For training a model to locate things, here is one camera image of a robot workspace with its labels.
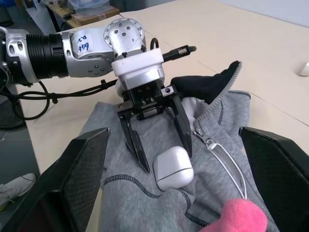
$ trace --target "shoe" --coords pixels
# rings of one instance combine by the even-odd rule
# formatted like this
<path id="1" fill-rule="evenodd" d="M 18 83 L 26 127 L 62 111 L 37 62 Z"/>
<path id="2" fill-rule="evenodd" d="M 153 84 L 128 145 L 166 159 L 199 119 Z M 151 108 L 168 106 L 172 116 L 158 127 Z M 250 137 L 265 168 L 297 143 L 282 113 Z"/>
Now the shoe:
<path id="1" fill-rule="evenodd" d="M 16 197 L 20 197 L 27 193 L 34 185 L 35 181 L 35 175 L 29 173 L 12 180 L 6 185 L 0 185 L 0 211 Z"/>

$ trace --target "white table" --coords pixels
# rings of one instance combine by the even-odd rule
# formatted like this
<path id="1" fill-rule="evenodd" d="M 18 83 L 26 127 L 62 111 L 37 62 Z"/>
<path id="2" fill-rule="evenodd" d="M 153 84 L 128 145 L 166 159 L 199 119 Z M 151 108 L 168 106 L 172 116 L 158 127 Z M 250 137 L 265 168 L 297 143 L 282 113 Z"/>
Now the white table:
<path id="1" fill-rule="evenodd" d="M 146 29 L 147 47 L 156 37 L 167 52 L 189 44 L 197 51 L 189 57 L 164 64 L 166 84 L 181 75 L 214 75 L 234 60 L 243 69 L 233 89 L 252 94 L 250 126 L 293 139 L 309 154 L 309 78 L 295 69 L 309 61 L 309 29 L 247 12 L 214 0 L 178 0 L 138 12 L 123 13 Z M 119 18 L 86 25 L 105 27 Z M 53 78 L 43 80 L 49 92 L 70 93 L 95 86 L 102 78 Z M 39 85 L 31 90 L 41 91 Z M 17 86 L 18 92 L 29 91 Z M 69 142 L 77 137 L 97 102 L 120 103 L 112 87 L 101 93 L 60 99 L 41 118 L 28 121 L 39 169 L 44 172 Z M 39 113 L 44 101 L 21 101 L 25 116 Z"/>

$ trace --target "white drawstring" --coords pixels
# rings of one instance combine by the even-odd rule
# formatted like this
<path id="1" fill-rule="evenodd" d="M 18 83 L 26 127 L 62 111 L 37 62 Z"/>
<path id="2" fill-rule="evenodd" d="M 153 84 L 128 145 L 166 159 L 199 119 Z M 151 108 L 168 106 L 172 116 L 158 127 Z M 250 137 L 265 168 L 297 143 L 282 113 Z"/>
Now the white drawstring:
<path id="1" fill-rule="evenodd" d="M 242 193 L 242 191 L 240 190 L 240 187 L 238 186 L 238 184 L 236 183 L 235 179 L 233 178 L 232 174 L 228 171 L 228 169 L 226 168 L 226 166 L 223 164 L 223 162 L 221 161 L 221 159 L 213 152 L 214 148 L 216 146 L 219 146 L 222 148 L 222 150 L 228 155 L 228 157 L 232 160 L 232 162 L 234 163 L 234 165 L 236 166 L 238 172 L 240 173 L 241 179 L 243 181 L 243 186 L 244 186 L 244 194 Z M 229 175 L 229 177 L 232 179 L 233 183 L 235 184 L 236 188 L 238 189 L 239 193 L 241 194 L 242 198 L 247 199 L 247 189 L 246 189 L 246 182 L 245 182 L 245 178 L 242 175 L 242 172 L 240 171 L 238 165 L 236 164 L 236 162 L 234 161 L 234 159 L 231 157 L 231 155 L 227 152 L 227 150 L 225 150 L 225 148 L 221 145 L 221 144 L 216 144 L 214 143 L 213 140 L 208 140 L 206 142 L 206 147 L 207 149 L 217 158 L 217 160 L 220 162 L 220 164 L 222 165 L 222 167 L 225 169 L 225 171 L 227 172 L 227 174 Z"/>

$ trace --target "grey sweatshirt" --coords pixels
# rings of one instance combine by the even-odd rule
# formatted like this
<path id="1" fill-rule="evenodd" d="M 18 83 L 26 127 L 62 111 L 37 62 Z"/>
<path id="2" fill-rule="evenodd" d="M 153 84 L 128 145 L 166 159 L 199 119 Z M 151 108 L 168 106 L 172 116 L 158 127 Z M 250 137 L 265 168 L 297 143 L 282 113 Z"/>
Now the grey sweatshirt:
<path id="1" fill-rule="evenodd" d="M 195 135 L 199 132 L 221 144 L 234 158 L 245 176 L 248 200 L 265 212 L 267 230 L 278 232 L 256 188 L 247 157 L 241 152 L 238 131 L 248 124 L 250 99 L 246 92 L 228 89 L 210 104 L 197 98 L 183 99 L 192 129 L 191 163 L 195 176 L 189 185 L 166 192 L 158 188 L 153 170 L 146 173 L 129 151 L 115 106 L 97 103 L 82 133 L 103 127 L 111 129 L 101 180 L 104 196 L 100 231 L 197 232 L 220 218 L 225 202 L 241 198 L 221 164 Z M 150 166 L 162 152 L 182 146 L 170 111 L 143 121 L 132 119 L 131 123 L 140 135 Z M 223 150 L 216 147 L 214 152 L 243 188 L 239 173 Z"/>

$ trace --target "pink fabric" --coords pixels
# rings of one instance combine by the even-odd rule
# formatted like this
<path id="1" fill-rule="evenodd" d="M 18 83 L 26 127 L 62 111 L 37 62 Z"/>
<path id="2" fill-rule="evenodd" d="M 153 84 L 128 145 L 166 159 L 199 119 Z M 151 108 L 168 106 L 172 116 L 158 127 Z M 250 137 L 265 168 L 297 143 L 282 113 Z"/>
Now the pink fabric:
<path id="1" fill-rule="evenodd" d="M 231 199 L 223 207 L 218 221 L 200 232 L 265 232 L 267 218 L 254 203 L 245 199 Z"/>

